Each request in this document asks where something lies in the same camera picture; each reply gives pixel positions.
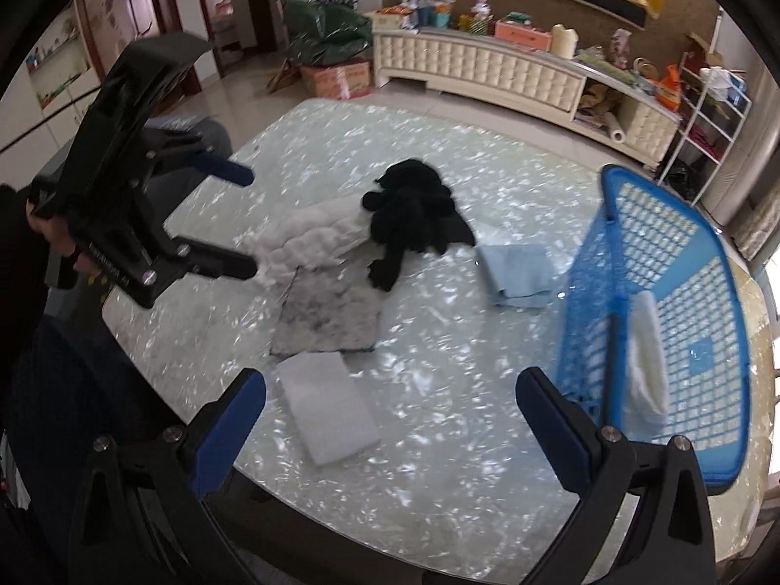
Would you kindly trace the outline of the person's left hand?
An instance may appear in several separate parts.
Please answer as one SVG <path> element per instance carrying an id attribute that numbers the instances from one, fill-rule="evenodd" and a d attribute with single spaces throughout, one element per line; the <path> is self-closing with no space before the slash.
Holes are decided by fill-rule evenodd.
<path id="1" fill-rule="evenodd" d="M 42 235 L 58 255 L 70 260 L 74 270 L 87 276 L 98 275 L 99 268 L 87 255 L 77 250 L 76 242 L 69 234 L 66 220 L 59 216 L 53 216 L 52 219 L 42 219 L 33 214 L 34 208 L 30 202 L 26 203 L 26 219 L 30 228 L 35 233 Z"/>

